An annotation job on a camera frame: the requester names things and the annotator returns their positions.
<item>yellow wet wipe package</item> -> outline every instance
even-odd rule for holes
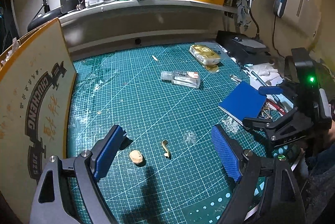
[[[191,45],[190,53],[203,66],[216,65],[221,61],[221,57],[206,45]]]

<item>blue notebook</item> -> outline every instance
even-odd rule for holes
[[[219,108],[242,125],[245,117],[257,118],[266,101],[266,96],[242,81],[221,103]]]

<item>cutting mat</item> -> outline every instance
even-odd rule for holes
[[[190,44],[153,46],[104,54],[74,63],[78,72],[68,126],[68,157],[91,149],[113,124],[122,126],[133,143],[119,151],[98,186],[121,223],[216,223],[229,201],[234,182],[227,177],[211,143],[211,127],[220,123],[243,148],[269,154],[265,138],[244,131],[217,105],[237,85],[234,74],[249,82],[231,59],[220,72],[207,72],[188,52]],[[198,71],[200,89],[160,80],[160,72]],[[171,160],[161,147],[168,140]],[[144,167],[128,157],[139,150]],[[290,147],[274,153],[286,153]],[[255,189],[259,199],[264,179]],[[81,219],[90,223],[76,182],[72,189]]]

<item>bottle cap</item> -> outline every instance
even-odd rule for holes
[[[172,72],[162,71],[160,73],[160,79],[161,80],[169,80],[169,81],[171,81],[172,80]]]

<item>screw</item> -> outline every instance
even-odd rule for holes
[[[248,157],[250,157],[250,156],[252,156],[253,155],[253,152],[250,150],[250,149],[246,149],[246,150],[244,150],[244,155],[246,155],[246,156],[248,156]]]
[[[286,160],[286,157],[285,157],[284,155],[282,155],[282,154],[279,154],[279,155],[278,155],[278,160],[280,160],[280,161],[285,161],[285,160]]]
[[[57,160],[57,156],[55,155],[52,155],[50,158],[49,158],[49,162],[53,163]]]
[[[89,156],[91,154],[91,151],[89,151],[88,149],[85,149],[85,150],[83,150],[82,152],[81,152],[81,156],[83,156],[83,157],[87,157],[87,156]]]

